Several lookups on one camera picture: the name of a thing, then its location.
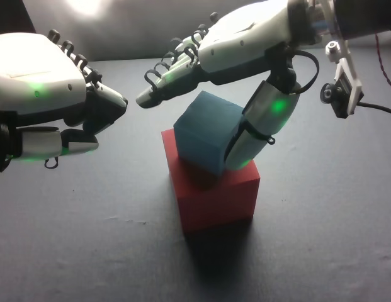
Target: red wire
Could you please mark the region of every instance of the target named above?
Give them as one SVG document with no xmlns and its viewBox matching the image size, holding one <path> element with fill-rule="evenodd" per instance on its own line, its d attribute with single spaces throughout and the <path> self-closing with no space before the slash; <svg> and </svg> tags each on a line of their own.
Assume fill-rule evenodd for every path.
<svg viewBox="0 0 391 302">
<path fill-rule="evenodd" d="M 378 61 L 380 62 L 380 67 L 382 69 L 382 72 L 383 72 L 383 75 L 385 76 L 385 78 L 387 79 L 387 82 L 390 84 L 391 86 L 391 81 L 390 79 L 388 78 L 388 75 L 387 73 L 385 72 L 384 70 L 384 66 L 383 66 L 383 60 L 382 60 L 382 56 L 380 54 L 380 42 L 378 41 L 378 35 L 376 34 L 376 45 L 377 45 L 377 55 L 378 55 Z"/>
</svg>

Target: robotic hand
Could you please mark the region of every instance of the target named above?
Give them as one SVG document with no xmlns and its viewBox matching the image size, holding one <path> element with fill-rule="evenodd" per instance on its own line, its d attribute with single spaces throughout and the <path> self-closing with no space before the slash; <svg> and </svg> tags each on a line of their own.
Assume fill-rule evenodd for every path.
<svg viewBox="0 0 391 302">
<path fill-rule="evenodd" d="M 57 45 L 59 38 L 55 30 L 48 38 L 0 35 L 0 172 L 12 159 L 45 160 L 54 169 L 59 156 L 95 150 L 95 135 L 127 110 L 128 101 L 101 83 L 70 41 Z M 83 123 L 83 130 L 26 127 L 60 119 L 71 127 Z"/>
<path fill-rule="evenodd" d="M 171 51 L 145 74 L 151 86 L 137 103 L 151 108 L 194 90 L 200 82 L 222 85 L 270 70 L 244 108 L 237 135 L 227 147 L 226 167 L 236 170 L 275 143 L 272 135 L 316 80 L 317 59 L 297 50 L 299 46 L 319 43 L 327 34 L 336 40 L 326 52 L 338 64 L 337 82 L 323 87 L 322 100 L 331 103 L 340 118 L 353 114 L 363 93 L 344 39 L 391 29 L 391 0 L 269 0 L 239 8 L 220 20 L 213 13 L 211 20 L 211 28 L 200 25 L 183 41 L 172 40 Z M 317 67 L 304 87 L 296 81 L 294 55 L 309 57 Z M 167 70 L 163 75 L 156 71 L 159 65 Z M 151 81 L 149 74 L 158 79 Z"/>
</svg>

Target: blue block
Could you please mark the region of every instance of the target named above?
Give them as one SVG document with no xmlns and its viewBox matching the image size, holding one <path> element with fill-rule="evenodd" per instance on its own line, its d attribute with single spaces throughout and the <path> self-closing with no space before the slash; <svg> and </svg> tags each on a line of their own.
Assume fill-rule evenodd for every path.
<svg viewBox="0 0 391 302">
<path fill-rule="evenodd" d="M 221 176 L 230 139 L 237 132 L 242 108 L 202 91 L 174 124 L 180 158 Z"/>
</svg>

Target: table surface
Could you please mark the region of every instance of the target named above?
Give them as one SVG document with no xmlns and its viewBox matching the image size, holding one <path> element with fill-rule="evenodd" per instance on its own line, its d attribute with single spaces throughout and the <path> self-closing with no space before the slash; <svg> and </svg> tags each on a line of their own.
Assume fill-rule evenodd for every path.
<svg viewBox="0 0 391 302">
<path fill-rule="evenodd" d="M 358 108 L 336 119 L 319 100 L 335 65 L 311 52 L 317 83 L 256 158 L 252 223 L 190 239 L 161 131 L 201 90 L 244 106 L 268 75 L 203 83 L 146 110 L 135 97 L 157 60 L 92 63 L 128 111 L 90 155 L 61 158 L 54 171 L 12 162 L 0 174 L 0 302 L 391 301 L 391 115 Z M 353 55 L 365 101 L 391 107 L 375 49 Z M 391 50 L 383 56 L 387 68 Z M 305 59 L 295 70 L 302 84 L 314 74 Z"/>
</svg>

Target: stacked blocks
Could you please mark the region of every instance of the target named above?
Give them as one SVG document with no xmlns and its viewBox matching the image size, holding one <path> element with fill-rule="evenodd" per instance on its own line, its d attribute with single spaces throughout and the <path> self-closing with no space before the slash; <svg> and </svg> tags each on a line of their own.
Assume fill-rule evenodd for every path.
<svg viewBox="0 0 391 302">
<path fill-rule="evenodd" d="M 201 92 L 174 129 L 162 132 L 167 164 L 185 233 L 254 215 L 259 187 L 251 161 L 224 170 L 224 153 L 237 131 L 242 108 Z"/>
</svg>

